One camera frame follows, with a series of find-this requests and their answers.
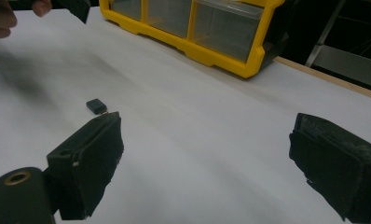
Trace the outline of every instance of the yellow plastic organizer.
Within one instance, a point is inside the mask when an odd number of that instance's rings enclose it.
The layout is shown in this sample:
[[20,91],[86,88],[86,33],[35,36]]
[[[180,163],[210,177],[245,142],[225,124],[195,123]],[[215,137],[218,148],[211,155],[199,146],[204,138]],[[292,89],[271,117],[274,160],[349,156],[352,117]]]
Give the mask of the yellow plastic organizer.
[[133,34],[149,35],[207,66],[241,77],[263,62],[264,38],[284,0],[100,0],[103,16]]

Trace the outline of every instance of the small black block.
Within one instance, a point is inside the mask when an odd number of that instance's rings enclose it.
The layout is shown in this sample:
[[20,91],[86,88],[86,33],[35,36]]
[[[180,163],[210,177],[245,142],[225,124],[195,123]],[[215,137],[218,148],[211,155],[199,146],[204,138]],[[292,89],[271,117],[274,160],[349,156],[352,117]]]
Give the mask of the small black block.
[[107,111],[107,106],[99,99],[88,101],[87,108],[96,115],[102,114]]

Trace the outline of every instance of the yellow storage bin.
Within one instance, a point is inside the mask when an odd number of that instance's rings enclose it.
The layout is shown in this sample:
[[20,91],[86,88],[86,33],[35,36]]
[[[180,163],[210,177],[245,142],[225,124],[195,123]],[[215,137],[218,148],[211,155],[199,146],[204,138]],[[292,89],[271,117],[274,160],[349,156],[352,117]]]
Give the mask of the yellow storage bin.
[[103,16],[170,44],[207,66],[258,73],[274,10],[284,0],[100,0]]

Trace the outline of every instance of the human hand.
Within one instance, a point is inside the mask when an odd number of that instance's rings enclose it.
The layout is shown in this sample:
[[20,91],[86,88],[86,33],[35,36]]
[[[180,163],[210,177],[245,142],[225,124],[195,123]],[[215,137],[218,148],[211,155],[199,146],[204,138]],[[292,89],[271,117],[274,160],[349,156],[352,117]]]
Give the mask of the human hand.
[[[32,11],[43,17],[52,9],[51,0],[37,0],[32,4]],[[11,34],[10,28],[17,25],[17,18],[8,1],[0,0],[0,38]]]

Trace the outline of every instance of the white table surface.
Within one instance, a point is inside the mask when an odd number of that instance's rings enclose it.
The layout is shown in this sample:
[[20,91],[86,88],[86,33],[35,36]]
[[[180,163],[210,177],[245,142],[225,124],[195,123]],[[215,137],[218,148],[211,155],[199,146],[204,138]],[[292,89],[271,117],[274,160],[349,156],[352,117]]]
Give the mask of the white table surface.
[[125,153],[92,217],[100,224],[343,223],[288,157],[298,112],[371,142],[371,98],[280,63],[239,79],[105,21],[16,13],[0,40],[0,175],[46,155],[94,118],[122,117]]

